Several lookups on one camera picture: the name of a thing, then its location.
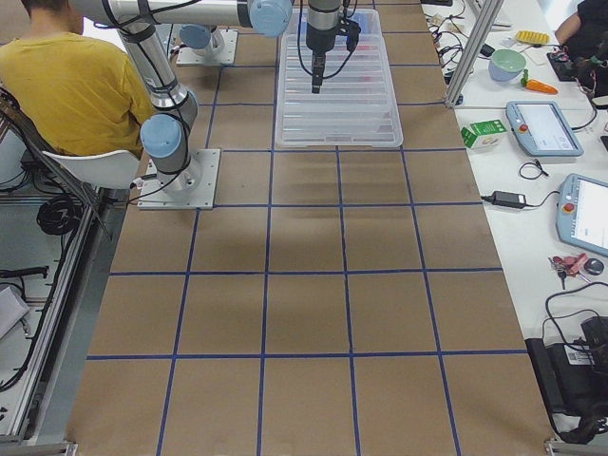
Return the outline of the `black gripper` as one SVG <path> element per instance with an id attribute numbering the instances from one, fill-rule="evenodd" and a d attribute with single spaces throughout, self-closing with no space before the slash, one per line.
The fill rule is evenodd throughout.
<path id="1" fill-rule="evenodd" d="M 326 53 L 314 52 L 312 55 L 312 93 L 319 94 L 323 84 L 326 65 Z"/>

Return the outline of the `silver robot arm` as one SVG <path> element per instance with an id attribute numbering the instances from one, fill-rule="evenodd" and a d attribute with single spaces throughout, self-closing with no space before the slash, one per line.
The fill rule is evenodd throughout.
<path id="1" fill-rule="evenodd" d="M 120 33 L 157 110 L 143 123 L 140 137 L 163 185 L 189 182 L 197 174 L 188 143 L 198 108 L 193 93 L 178 81 L 156 26 L 241 26 L 275 38 L 293 14 L 290 1 L 76 1 L 73 6 Z"/>
<path id="2" fill-rule="evenodd" d="M 224 49 L 224 39 L 216 26 L 182 25 L 180 39 L 196 55 L 203 58 L 215 57 Z"/>

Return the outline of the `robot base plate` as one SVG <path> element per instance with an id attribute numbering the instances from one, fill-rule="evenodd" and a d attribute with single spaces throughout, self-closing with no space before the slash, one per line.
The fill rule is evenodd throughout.
<path id="1" fill-rule="evenodd" d="M 173 180 L 173 176 L 157 171 L 148 160 L 146 174 L 156 177 L 142 184 L 143 196 L 136 200 L 141 210 L 211 210 L 215 202 L 219 173 L 220 150 L 196 149 L 189 165 Z"/>
<path id="2" fill-rule="evenodd" d="M 206 47 L 193 44 L 187 39 L 177 57 L 179 67 L 226 67 L 232 66 L 236 57 L 238 32 L 235 29 L 216 29 L 210 34 Z"/>

